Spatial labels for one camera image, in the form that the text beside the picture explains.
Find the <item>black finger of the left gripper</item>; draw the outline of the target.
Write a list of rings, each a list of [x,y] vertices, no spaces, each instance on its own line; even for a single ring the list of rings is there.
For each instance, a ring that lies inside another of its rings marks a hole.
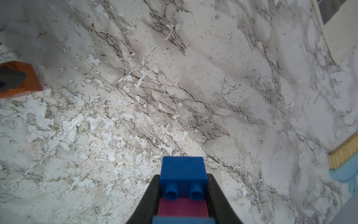
[[[1,68],[1,92],[15,89],[25,82],[26,74],[21,71]]]

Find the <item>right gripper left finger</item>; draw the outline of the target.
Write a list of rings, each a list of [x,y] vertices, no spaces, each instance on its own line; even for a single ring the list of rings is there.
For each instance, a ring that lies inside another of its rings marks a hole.
[[[155,175],[146,189],[137,208],[126,222],[127,224],[151,224],[153,216],[158,213],[160,200],[160,175]]]

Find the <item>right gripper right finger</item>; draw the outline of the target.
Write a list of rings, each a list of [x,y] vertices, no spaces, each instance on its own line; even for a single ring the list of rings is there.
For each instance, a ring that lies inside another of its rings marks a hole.
[[[212,174],[208,174],[207,205],[209,216],[217,224],[243,224]]]

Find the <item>orange lego brick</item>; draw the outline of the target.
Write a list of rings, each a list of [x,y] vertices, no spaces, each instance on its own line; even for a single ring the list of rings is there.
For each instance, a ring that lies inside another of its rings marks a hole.
[[[21,71],[26,74],[23,85],[5,92],[1,92],[1,99],[16,98],[43,91],[43,87],[37,77],[32,65],[19,61],[1,63],[1,68],[7,67],[12,70]]]

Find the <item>long blue lego brick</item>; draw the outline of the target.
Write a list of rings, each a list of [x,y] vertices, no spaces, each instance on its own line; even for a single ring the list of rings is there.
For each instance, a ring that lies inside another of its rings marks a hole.
[[[164,217],[154,216],[152,224],[216,224],[212,217]]]

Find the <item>pink lego brick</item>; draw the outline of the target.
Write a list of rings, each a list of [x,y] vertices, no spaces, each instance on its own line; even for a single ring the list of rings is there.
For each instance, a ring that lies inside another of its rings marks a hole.
[[[175,201],[161,198],[157,215],[164,217],[209,217],[205,199],[194,201],[185,197],[177,198]]]

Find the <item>small blue lego brick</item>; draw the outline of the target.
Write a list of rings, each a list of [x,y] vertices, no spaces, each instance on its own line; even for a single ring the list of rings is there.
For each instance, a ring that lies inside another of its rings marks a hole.
[[[203,157],[163,157],[159,184],[161,197],[168,201],[202,200],[208,184]]]

